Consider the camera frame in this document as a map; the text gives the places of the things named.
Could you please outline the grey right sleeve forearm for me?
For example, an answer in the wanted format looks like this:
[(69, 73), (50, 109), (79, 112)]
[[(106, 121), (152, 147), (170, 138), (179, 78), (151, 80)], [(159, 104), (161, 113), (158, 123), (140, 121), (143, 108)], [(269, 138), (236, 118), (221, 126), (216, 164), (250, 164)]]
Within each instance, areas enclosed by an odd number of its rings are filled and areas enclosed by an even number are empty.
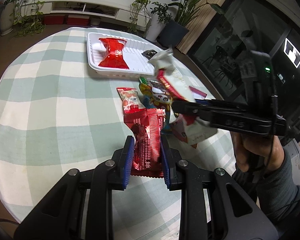
[(293, 181), (288, 153), (281, 167), (267, 171), (256, 186), (244, 185), (244, 173), (238, 167), (232, 177), (245, 191), (251, 187), (251, 198), (259, 198), (262, 212), (273, 223), (280, 239), (300, 239), (300, 185)]

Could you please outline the right hand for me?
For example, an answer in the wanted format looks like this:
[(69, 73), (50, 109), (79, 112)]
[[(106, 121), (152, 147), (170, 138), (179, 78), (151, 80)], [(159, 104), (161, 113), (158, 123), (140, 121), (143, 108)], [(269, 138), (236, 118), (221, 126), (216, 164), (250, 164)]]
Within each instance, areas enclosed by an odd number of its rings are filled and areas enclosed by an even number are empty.
[(251, 166), (248, 163), (249, 153), (264, 157), (264, 165), (270, 171), (281, 167), (285, 153), (278, 136), (275, 135), (271, 139), (264, 139), (236, 132), (230, 132), (230, 134), (236, 164), (242, 172), (247, 172)]

